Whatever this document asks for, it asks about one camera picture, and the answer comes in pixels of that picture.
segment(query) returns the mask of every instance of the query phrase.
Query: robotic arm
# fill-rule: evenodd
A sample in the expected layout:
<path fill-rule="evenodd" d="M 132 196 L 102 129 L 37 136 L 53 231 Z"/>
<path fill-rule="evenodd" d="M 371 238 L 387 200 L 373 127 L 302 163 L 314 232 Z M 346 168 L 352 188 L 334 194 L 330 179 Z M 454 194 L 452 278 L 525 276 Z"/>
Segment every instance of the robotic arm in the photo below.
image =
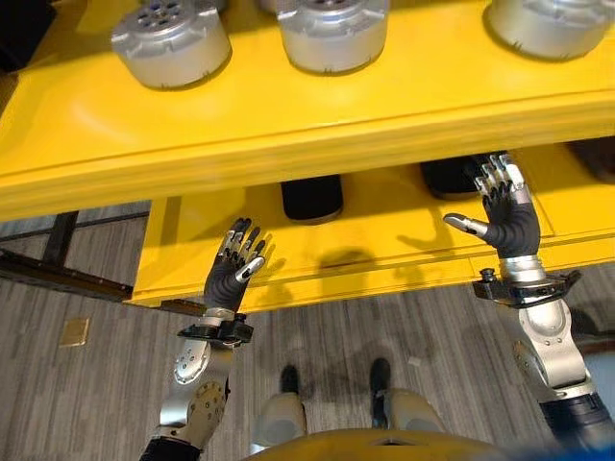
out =
<path fill-rule="evenodd" d="M 265 263 L 264 240 L 254 246 L 259 228 L 241 246 L 251 225 L 250 219 L 238 219 L 229 229 L 206 281 L 205 315 L 179 333 L 184 344 L 171 390 L 141 461 L 196 461 L 222 420 L 233 351 L 252 337 L 245 316 L 236 311 L 250 277 Z"/>
<path fill-rule="evenodd" d="M 502 279 L 480 271 L 474 290 L 498 304 L 517 366 L 555 437 L 564 445 L 596 448 L 615 440 L 615 427 L 571 336 L 563 297 L 579 279 L 545 273 L 538 256 L 540 227 L 528 186 L 512 158 L 492 155 L 475 178 L 489 218 L 451 213 L 444 221 L 498 251 Z"/>

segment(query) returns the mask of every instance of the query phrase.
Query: robot finger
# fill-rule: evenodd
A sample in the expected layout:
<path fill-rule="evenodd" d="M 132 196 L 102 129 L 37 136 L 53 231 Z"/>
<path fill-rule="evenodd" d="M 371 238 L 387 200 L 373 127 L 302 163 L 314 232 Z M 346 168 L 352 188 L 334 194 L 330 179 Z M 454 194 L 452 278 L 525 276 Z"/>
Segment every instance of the robot finger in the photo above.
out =
<path fill-rule="evenodd" d="M 233 243 L 233 238 L 235 234 L 237 233 L 237 231 L 241 229 L 241 226 L 243 225 L 243 221 L 244 221 L 243 218 L 237 219 L 234 222 L 234 224 L 231 226 L 231 228 L 227 230 L 227 234 L 224 236 L 224 239 L 222 240 L 222 244 L 220 245 L 220 248 L 218 249 L 218 253 L 216 257 L 231 255 L 231 246 Z"/>
<path fill-rule="evenodd" d="M 250 277 L 253 276 L 258 270 L 265 265 L 265 258 L 262 256 L 256 256 L 252 261 L 245 264 L 237 272 L 234 273 L 234 278 L 239 283 L 247 283 Z"/>
<path fill-rule="evenodd" d="M 521 174 L 521 170 L 514 162 L 512 157 L 508 154 L 503 154 L 500 156 L 500 162 L 502 163 L 507 182 L 510 182 L 510 191 L 521 190 L 526 185 L 526 180 Z"/>
<path fill-rule="evenodd" d="M 241 242 L 243 241 L 243 237 L 246 234 L 246 231 L 252 225 L 252 220 L 250 218 L 245 218 L 241 224 L 239 225 L 239 229 L 234 234 L 233 239 L 231 240 L 231 254 L 239 253 L 239 248 L 241 247 Z"/>
<path fill-rule="evenodd" d="M 476 176 L 474 178 L 474 185 L 482 197 L 489 197 L 489 183 L 484 176 Z"/>
<path fill-rule="evenodd" d="M 506 169 L 504 168 L 504 165 L 500 162 L 500 158 L 495 154 L 491 154 L 489 156 L 489 161 L 491 162 L 491 165 L 493 165 L 496 181 L 501 187 L 502 184 L 506 184 L 506 182 L 508 181 L 506 177 Z"/>
<path fill-rule="evenodd" d="M 241 261 L 242 264 L 245 262 L 246 258 L 248 257 L 250 249 L 252 248 L 252 245 L 254 245 L 254 242 L 257 240 L 257 237 L 259 234 L 260 234 L 260 227 L 256 226 L 255 228 L 252 229 L 252 231 L 250 232 L 250 235 L 248 235 L 248 238 L 246 239 L 246 242 L 243 244 L 243 247 L 241 247 L 241 251 L 239 252 L 239 260 Z"/>
<path fill-rule="evenodd" d="M 500 182 L 496 179 L 496 169 L 493 167 L 491 163 L 484 163 L 480 166 L 480 169 L 484 173 L 484 176 L 487 179 L 487 184 L 489 185 L 489 189 L 491 191 L 498 190 L 498 186 Z"/>
<path fill-rule="evenodd" d="M 467 216 L 459 213 L 446 214 L 444 216 L 444 222 L 450 226 L 453 226 L 455 229 L 459 229 L 460 231 L 464 231 L 466 233 L 471 233 L 479 238 L 483 238 L 489 229 L 489 225 L 487 223 L 483 223 L 478 219 L 468 218 Z"/>
<path fill-rule="evenodd" d="M 256 247 L 254 248 L 254 251 L 252 252 L 250 257 L 248 258 L 248 264 L 254 261 L 260 255 L 260 253 L 262 253 L 262 250 L 264 250 L 264 248 L 265 248 L 265 241 L 260 240 L 258 244 L 256 245 Z"/>

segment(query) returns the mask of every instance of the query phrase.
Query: small gold plate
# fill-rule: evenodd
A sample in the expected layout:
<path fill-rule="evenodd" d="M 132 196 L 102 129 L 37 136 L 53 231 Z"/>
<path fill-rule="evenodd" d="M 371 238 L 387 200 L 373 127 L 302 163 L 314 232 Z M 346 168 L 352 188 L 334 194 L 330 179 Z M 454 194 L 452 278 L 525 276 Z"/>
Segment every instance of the small gold plate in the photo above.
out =
<path fill-rule="evenodd" d="M 82 346 L 87 341 L 89 331 L 89 318 L 70 319 L 64 322 L 64 331 L 60 338 L 61 348 L 74 348 Z"/>

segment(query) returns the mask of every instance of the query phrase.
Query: black wrist clamp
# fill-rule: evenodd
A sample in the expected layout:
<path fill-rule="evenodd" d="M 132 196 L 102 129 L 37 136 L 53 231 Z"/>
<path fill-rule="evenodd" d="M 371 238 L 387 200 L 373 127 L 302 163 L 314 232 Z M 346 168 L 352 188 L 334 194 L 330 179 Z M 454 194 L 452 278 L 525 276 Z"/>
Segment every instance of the black wrist clamp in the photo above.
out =
<path fill-rule="evenodd" d="M 210 341 L 225 346 L 239 346 L 252 340 L 254 329 L 245 324 L 244 314 L 234 314 L 233 320 L 224 320 L 219 327 L 209 325 L 191 325 L 183 329 L 178 336 L 201 341 Z"/>
<path fill-rule="evenodd" d="M 547 276 L 545 279 L 530 282 L 498 280 L 495 271 L 490 268 L 482 269 L 480 275 L 481 280 L 472 282 L 478 298 L 506 304 L 515 309 L 560 300 L 580 279 L 579 271 L 565 276 Z M 526 303 L 527 298 L 539 299 Z"/>

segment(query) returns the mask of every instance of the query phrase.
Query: yellow shelf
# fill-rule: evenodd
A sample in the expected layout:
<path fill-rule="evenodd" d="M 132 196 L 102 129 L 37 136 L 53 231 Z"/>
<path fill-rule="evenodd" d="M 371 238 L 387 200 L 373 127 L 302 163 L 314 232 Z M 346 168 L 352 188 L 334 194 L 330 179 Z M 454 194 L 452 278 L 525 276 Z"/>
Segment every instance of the yellow shelf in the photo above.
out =
<path fill-rule="evenodd" d="M 534 193 L 546 267 L 615 260 L 615 186 L 597 183 L 563 145 L 513 154 Z M 132 303 L 197 296 L 237 216 L 251 216 L 271 237 L 246 312 L 462 283 L 497 267 L 493 249 L 442 222 L 453 211 L 484 216 L 480 200 L 434 199 L 417 165 L 342 182 L 344 211 L 321 226 L 289 222 L 277 184 L 154 201 Z"/>
<path fill-rule="evenodd" d="M 110 50 L 135 0 L 62 0 L 0 118 L 0 220 L 615 134 L 615 36 L 578 60 L 517 56 L 483 1 L 392 2 L 360 72 L 292 67 L 275 20 L 231 2 L 211 81 L 141 86 Z"/>

